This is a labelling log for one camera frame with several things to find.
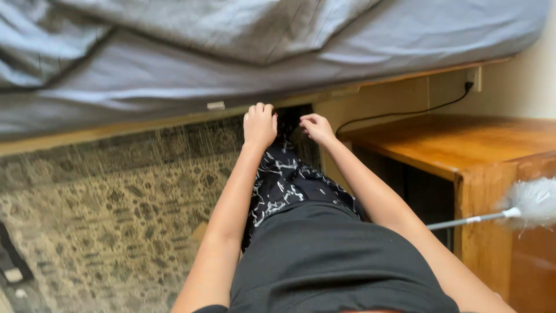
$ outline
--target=area rug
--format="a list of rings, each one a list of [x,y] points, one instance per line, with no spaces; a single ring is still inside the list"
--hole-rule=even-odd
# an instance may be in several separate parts
[[[234,117],[0,158],[0,219],[34,274],[2,282],[14,309],[169,312],[242,142]]]

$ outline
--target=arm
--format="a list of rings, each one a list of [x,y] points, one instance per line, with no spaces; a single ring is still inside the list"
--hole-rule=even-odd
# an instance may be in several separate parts
[[[402,235],[419,250],[460,311],[515,313],[436,239],[395,191],[334,137],[324,117],[302,116],[300,125],[330,153],[371,220]]]
[[[172,313],[208,305],[230,305],[230,288],[240,256],[257,168],[276,137],[272,105],[258,103],[244,116],[245,144],[209,221],[191,271]]]

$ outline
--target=power cord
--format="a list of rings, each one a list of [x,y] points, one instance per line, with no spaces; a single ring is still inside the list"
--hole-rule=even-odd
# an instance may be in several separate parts
[[[374,120],[374,119],[379,119],[379,118],[385,118],[387,116],[399,116],[399,115],[410,115],[410,114],[425,113],[425,112],[429,112],[429,111],[432,111],[432,110],[439,109],[441,107],[445,107],[447,105],[456,103],[459,100],[465,98],[465,96],[467,96],[467,94],[469,93],[469,91],[471,90],[472,87],[473,87],[473,83],[470,82],[470,81],[467,81],[467,82],[465,82],[465,93],[463,94],[463,96],[461,96],[460,98],[458,98],[458,99],[456,99],[452,102],[444,103],[444,104],[441,104],[439,106],[431,107],[431,108],[426,109],[426,110],[412,111],[412,112],[399,112],[399,113],[386,113],[386,114],[370,116],[368,118],[361,118],[361,119],[355,119],[355,120],[347,121],[347,122],[343,123],[342,125],[340,125],[340,127],[338,127],[338,129],[336,129],[336,134],[335,135],[336,135],[336,137],[338,137],[338,133],[340,132],[340,129],[342,129],[343,127],[345,127],[346,125],[349,125],[351,123],[367,121],[367,120]]]

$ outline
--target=wooden cabinet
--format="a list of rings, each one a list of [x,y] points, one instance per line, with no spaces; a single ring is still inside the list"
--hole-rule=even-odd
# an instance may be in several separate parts
[[[556,175],[553,120],[422,115],[345,132],[341,140],[453,182],[455,218],[496,210],[517,180]],[[543,231],[518,235],[494,221],[457,227],[454,253],[516,309],[529,312],[527,302],[536,301],[536,312],[556,312],[544,296],[556,294],[556,255],[543,251],[554,251],[556,237]],[[549,278],[534,280],[524,267]],[[531,285],[545,292],[532,294]]]

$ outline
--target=gray fitted sheet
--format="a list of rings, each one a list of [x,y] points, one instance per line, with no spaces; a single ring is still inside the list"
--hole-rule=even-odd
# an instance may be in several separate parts
[[[270,66],[119,30],[49,89],[0,95],[0,140],[226,107],[350,81],[499,58],[532,45],[549,0],[388,0],[319,52]]]

